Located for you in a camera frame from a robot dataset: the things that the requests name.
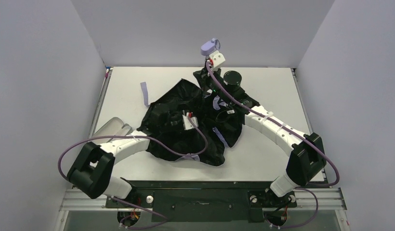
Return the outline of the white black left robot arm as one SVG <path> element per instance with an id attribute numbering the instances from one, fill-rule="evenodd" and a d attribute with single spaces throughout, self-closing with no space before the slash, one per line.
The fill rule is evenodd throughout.
<path id="1" fill-rule="evenodd" d="M 131 193 L 132 186 L 124 179 L 114 177 L 113 168 L 115 164 L 129 156 L 146 151 L 151 142 L 157 143 L 175 155 L 184 155 L 153 138 L 151 132 L 144 129 L 125 136 L 100 136 L 79 141 L 62 153 L 58 168 L 61 170 L 64 155 L 82 144 L 78 156 L 63 177 L 91 199 L 98 198 L 100 195 L 125 199 Z"/>

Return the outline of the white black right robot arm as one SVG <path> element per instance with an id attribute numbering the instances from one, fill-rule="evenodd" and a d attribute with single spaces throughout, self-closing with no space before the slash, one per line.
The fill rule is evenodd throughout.
<path id="1" fill-rule="evenodd" d="M 250 127 L 273 141 L 289 157 L 285 170 L 266 189 L 273 199 L 282 198 L 295 188 L 306 186 L 326 165 L 322 139 L 316 133 L 306 134 L 283 123 L 250 97 L 241 87 L 242 75 L 237 71 L 202 68 L 193 72 L 199 87 L 207 94 L 207 118 L 214 123 L 229 146 L 236 142 L 232 135 Z"/>

